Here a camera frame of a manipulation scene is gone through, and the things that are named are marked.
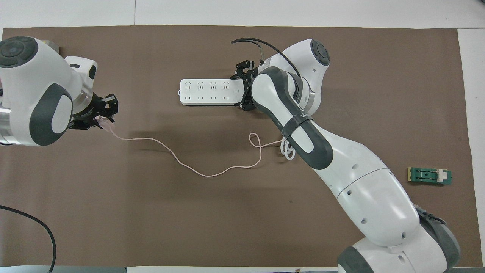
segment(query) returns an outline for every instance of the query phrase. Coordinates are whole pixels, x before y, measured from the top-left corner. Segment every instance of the white connector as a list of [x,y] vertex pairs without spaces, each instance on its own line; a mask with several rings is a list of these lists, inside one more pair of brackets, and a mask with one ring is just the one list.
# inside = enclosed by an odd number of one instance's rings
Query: white connector
[[438,183],[443,183],[443,181],[448,180],[448,173],[443,169],[438,169]]
[[234,105],[243,94],[243,81],[228,79],[183,79],[178,91],[183,105]]

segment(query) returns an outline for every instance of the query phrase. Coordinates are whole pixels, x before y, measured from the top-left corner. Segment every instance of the white cable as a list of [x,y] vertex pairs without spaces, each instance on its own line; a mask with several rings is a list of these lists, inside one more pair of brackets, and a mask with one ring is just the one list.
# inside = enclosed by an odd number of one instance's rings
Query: white cable
[[[249,136],[248,136],[248,138],[249,138],[249,142],[250,142],[250,143],[251,143],[251,145],[253,145],[254,147],[259,148],[259,159],[258,159],[258,161],[257,161],[256,163],[254,163],[254,164],[253,164],[253,165],[251,165],[251,166],[232,166],[232,167],[229,167],[229,168],[225,169],[224,171],[222,171],[222,172],[220,172],[220,173],[217,173],[217,174],[212,174],[212,175],[205,175],[205,174],[202,174],[202,173],[200,173],[200,172],[198,172],[198,171],[194,170],[192,167],[190,167],[190,166],[188,166],[188,165],[186,165],[186,164],[182,163],[182,162],[181,162],[181,161],[178,159],[178,157],[175,155],[175,153],[174,153],[174,152],[173,152],[173,151],[172,151],[170,148],[168,148],[168,147],[167,147],[165,144],[163,144],[161,141],[159,141],[159,140],[157,140],[157,139],[154,139],[154,138],[151,138],[151,137],[123,138],[123,137],[120,137],[120,136],[118,136],[117,134],[115,134],[115,133],[113,132],[112,127],[114,127],[114,125],[113,125],[112,123],[107,122],[106,120],[103,120],[103,119],[102,119],[102,117],[97,117],[97,121],[98,121],[98,124],[99,124],[99,125],[100,125],[100,126],[103,128],[103,129],[107,129],[108,131],[110,131],[110,132],[113,134],[113,136],[115,136],[115,137],[116,137],[116,138],[118,138],[118,139],[121,139],[121,140],[126,140],[126,141],[131,141],[131,140],[153,140],[153,141],[155,141],[155,142],[157,142],[157,143],[161,144],[161,145],[162,145],[163,147],[165,147],[165,148],[166,148],[166,149],[167,149],[169,152],[171,152],[171,153],[172,153],[172,155],[174,156],[175,160],[176,160],[176,161],[177,161],[179,164],[181,164],[182,166],[184,166],[184,167],[186,167],[186,168],[190,169],[191,171],[193,171],[193,172],[197,173],[198,175],[201,175],[201,176],[204,176],[204,177],[214,177],[214,176],[217,176],[217,175],[223,174],[223,173],[225,173],[226,171],[228,171],[228,170],[230,170],[230,169],[233,169],[233,168],[243,168],[243,169],[252,168],[252,167],[256,166],[256,165],[257,165],[257,164],[258,164],[258,163],[261,161],[261,158],[262,158],[262,148],[263,148],[263,147],[266,147],[266,146],[269,146],[269,145],[271,145],[271,144],[275,144],[275,143],[278,143],[278,142],[281,142],[281,141],[282,141],[282,140],[279,140],[279,141],[271,142],[271,143],[268,143],[268,144],[265,144],[265,145],[261,145],[261,141],[260,141],[260,139],[259,139],[258,134],[256,134],[256,133],[250,133],[250,134],[249,134]],[[254,144],[254,143],[253,143],[253,141],[251,140],[251,136],[252,136],[252,135],[256,136],[256,138],[258,139],[258,144],[259,144],[259,145],[256,145],[256,144]]]
[[286,140],[285,137],[281,140],[281,144],[279,145],[279,151],[282,155],[285,156],[287,160],[292,160],[295,158],[295,149],[291,147],[290,143]]

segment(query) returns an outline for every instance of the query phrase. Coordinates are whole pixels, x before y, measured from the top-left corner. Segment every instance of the velcro strap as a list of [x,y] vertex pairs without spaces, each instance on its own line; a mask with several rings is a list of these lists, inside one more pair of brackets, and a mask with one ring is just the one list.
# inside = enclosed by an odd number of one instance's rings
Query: velcro strap
[[300,111],[291,118],[281,130],[281,134],[288,139],[293,132],[306,120],[313,119],[307,112]]

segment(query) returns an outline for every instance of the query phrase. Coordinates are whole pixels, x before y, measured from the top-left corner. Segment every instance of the black strap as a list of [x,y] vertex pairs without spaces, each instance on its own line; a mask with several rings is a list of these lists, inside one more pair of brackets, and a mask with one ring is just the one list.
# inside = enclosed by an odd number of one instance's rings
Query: black strap
[[420,217],[420,224],[424,230],[438,243],[446,259],[447,269],[455,266],[461,256],[460,246],[456,238],[448,229],[446,222],[427,213],[424,209],[416,208]]
[[281,134],[288,139],[293,132],[306,120],[313,119],[307,112],[300,111],[291,118],[281,130]]

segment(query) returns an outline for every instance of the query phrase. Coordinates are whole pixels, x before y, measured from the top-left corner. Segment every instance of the power strip plug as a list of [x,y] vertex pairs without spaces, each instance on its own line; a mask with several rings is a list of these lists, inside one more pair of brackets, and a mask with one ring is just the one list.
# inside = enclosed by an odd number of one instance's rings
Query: power strip plug
[[243,100],[242,80],[183,79],[180,81],[180,102],[183,105],[234,105]]

